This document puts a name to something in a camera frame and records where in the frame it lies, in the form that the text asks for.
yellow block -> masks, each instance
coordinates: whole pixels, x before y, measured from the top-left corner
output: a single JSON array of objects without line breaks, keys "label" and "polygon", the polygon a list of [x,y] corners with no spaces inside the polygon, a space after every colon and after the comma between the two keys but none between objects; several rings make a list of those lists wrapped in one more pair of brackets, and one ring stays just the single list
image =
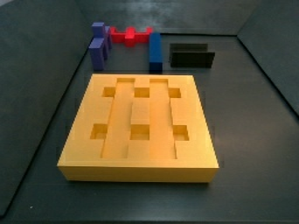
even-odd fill
[{"label": "yellow block", "polygon": [[94,74],[58,166],[67,180],[211,182],[219,163],[193,76]]}]

dark gray floor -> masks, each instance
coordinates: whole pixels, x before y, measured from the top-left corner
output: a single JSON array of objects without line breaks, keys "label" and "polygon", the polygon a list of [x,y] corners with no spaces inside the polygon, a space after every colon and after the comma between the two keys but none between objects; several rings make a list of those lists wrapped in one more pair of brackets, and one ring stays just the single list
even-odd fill
[{"label": "dark gray floor", "polygon": [[105,21],[121,31],[238,35],[262,0],[77,0],[90,24]]},{"label": "dark gray floor", "polygon": [[238,34],[299,115],[299,1],[267,0]]},{"label": "dark gray floor", "polygon": [[[213,69],[175,69],[169,44],[210,43]],[[107,73],[147,73],[147,45],[114,45]],[[91,76],[77,73],[0,221],[299,221],[299,122],[237,38],[165,36],[166,74],[194,74],[221,169],[210,185],[69,182],[57,167]]]}]

purple block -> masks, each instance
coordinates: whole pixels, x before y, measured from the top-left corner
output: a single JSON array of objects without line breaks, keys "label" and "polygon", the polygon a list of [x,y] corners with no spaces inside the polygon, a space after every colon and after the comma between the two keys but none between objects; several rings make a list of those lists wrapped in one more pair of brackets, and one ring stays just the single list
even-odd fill
[{"label": "purple block", "polygon": [[91,62],[95,71],[105,70],[105,39],[94,38],[89,46]]}]

gray wall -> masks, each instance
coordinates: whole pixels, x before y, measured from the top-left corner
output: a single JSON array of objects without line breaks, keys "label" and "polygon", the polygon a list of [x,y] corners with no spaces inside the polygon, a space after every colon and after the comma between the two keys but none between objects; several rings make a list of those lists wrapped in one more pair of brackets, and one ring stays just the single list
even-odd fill
[{"label": "gray wall", "polygon": [[238,35],[261,0],[77,0],[89,22],[121,30]]},{"label": "gray wall", "polygon": [[238,37],[299,115],[299,1],[265,1]]},{"label": "gray wall", "polygon": [[0,216],[90,40],[73,0],[15,0],[0,7]]}]

table surface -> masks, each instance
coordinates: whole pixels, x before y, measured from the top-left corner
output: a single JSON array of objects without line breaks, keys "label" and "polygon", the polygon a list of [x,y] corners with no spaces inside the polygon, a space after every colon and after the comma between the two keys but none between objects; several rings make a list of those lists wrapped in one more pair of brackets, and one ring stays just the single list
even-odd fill
[{"label": "table surface", "polygon": [[[171,43],[209,43],[213,68],[170,67]],[[207,184],[69,182],[57,167],[90,82],[86,55],[3,222],[299,221],[299,120],[234,37],[163,35],[163,73],[193,74],[219,172]],[[149,45],[114,45],[110,74],[149,74]]]}]

